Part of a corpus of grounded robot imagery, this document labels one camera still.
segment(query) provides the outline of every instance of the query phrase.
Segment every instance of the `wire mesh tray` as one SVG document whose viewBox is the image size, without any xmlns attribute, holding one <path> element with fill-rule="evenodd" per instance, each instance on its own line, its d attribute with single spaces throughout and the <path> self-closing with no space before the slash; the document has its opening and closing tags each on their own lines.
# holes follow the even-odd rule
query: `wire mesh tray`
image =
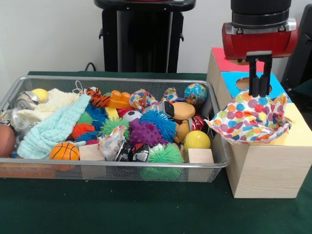
<svg viewBox="0 0 312 234">
<path fill-rule="evenodd" d="M 18 79 L 0 102 L 0 110 L 12 109 L 22 91 L 57 88 L 64 92 L 71 92 L 75 88 L 76 80 L 80 80 L 83 87 L 95 86 L 103 93 L 112 90 L 133 93 L 144 88 L 150 91 L 157 100 L 162 98 L 163 93 L 169 87 L 175 87 L 178 95 L 182 97 L 185 88 L 196 82 L 204 85 L 208 91 L 208 98 L 200 110 L 201 115 L 211 119 L 218 112 L 213 88 L 205 81 L 49 76 L 26 76 Z M 230 148 L 219 134 L 209 131 L 208 135 L 211 139 L 213 164 L 0 158 L 0 177 L 212 182 L 220 170 L 229 165 Z"/>
</svg>

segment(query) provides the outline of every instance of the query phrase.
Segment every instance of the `black stand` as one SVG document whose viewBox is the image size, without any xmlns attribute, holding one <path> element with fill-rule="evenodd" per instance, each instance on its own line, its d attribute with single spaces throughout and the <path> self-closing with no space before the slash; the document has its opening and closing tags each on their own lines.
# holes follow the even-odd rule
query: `black stand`
<svg viewBox="0 0 312 234">
<path fill-rule="evenodd" d="M 141 2 L 94 0 L 103 9 L 105 71 L 176 73 L 182 11 L 195 0 Z"/>
</svg>

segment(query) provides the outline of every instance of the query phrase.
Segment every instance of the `green tablecloth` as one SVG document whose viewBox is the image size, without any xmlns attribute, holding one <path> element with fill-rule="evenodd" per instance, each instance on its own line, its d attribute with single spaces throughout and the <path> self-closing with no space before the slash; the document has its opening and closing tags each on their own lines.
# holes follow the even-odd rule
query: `green tablecloth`
<svg viewBox="0 0 312 234">
<path fill-rule="evenodd" d="M 34 73 L 146 78 L 146 74 Z M 205 79 L 204 74 L 147 74 Z M 312 233 L 312 173 L 297 199 L 234 199 L 225 170 L 212 184 L 0 179 L 0 233 Z"/>
</svg>

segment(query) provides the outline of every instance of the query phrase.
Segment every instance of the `white cloth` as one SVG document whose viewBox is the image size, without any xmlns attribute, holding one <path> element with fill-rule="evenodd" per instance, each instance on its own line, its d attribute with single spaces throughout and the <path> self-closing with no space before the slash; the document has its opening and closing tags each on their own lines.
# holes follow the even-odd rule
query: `white cloth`
<svg viewBox="0 0 312 234">
<path fill-rule="evenodd" d="M 46 103 L 37 105 L 34 110 L 20 110 L 18 114 L 32 122 L 43 121 L 62 107 L 75 103 L 79 96 L 79 94 L 52 89 L 49 91 L 49 99 Z"/>
</svg>

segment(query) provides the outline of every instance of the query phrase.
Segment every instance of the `green spiky ball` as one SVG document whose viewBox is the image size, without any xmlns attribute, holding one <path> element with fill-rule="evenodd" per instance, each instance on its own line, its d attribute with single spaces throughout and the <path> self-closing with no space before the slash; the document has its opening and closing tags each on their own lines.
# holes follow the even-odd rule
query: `green spiky ball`
<svg viewBox="0 0 312 234">
<path fill-rule="evenodd" d="M 103 126 L 101 127 L 101 130 L 98 132 L 99 134 L 105 134 L 105 135 L 109 135 L 110 133 L 112 133 L 113 129 L 118 127 L 118 126 L 125 126 L 127 127 L 127 130 L 125 131 L 125 133 L 123 134 L 126 140 L 129 140 L 129 122 L 125 121 L 124 119 L 121 118 L 113 118 L 113 120 L 111 120 L 110 118 L 108 118 L 104 123 Z"/>
<path fill-rule="evenodd" d="M 183 163 L 183 158 L 174 144 L 168 144 L 160 149 L 151 149 L 148 162 Z M 172 181 L 178 179 L 180 174 L 180 168 L 146 167 L 141 170 L 144 180 Z"/>
<path fill-rule="evenodd" d="M 86 123 L 86 124 L 92 125 L 92 122 L 93 122 L 92 117 L 88 114 L 88 112 L 85 111 L 80 116 L 77 124 Z"/>
</svg>

